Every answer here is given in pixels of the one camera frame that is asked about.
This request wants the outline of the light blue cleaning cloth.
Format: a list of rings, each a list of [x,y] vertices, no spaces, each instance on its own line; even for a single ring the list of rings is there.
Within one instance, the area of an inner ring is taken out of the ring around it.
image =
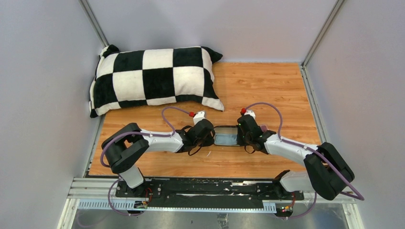
[[[216,134],[214,144],[219,145],[219,146],[236,146],[237,145],[237,135]]]

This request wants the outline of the black glasses case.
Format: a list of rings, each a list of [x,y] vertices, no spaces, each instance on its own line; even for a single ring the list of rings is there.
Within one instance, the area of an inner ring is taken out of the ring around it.
[[[239,146],[238,129],[235,125],[218,125],[214,127],[214,131],[216,146]]]

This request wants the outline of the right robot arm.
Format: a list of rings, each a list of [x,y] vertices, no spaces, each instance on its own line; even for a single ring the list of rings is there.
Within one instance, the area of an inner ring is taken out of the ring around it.
[[[305,172],[284,171],[277,176],[279,182],[272,188],[278,199],[294,191],[314,191],[326,200],[334,200],[345,188],[353,187],[355,175],[333,144],[304,144],[274,131],[263,131],[249,114],[237,119],[237,128],[241,146],[284,157],[306,168]]]

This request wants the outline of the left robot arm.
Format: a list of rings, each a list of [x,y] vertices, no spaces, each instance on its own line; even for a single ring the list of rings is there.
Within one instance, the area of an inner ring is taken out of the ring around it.
[[[136,162],[144,153],[166,151],[193,155],[201,147],[213,145],[214,135],[214,126],[207,119],[175,130],[173,134],[147,131],[130,123],[102,143],[102,158],[106,158],[111,171],[126,182],[128,191],[141,197],[146,192],[146,184]]]

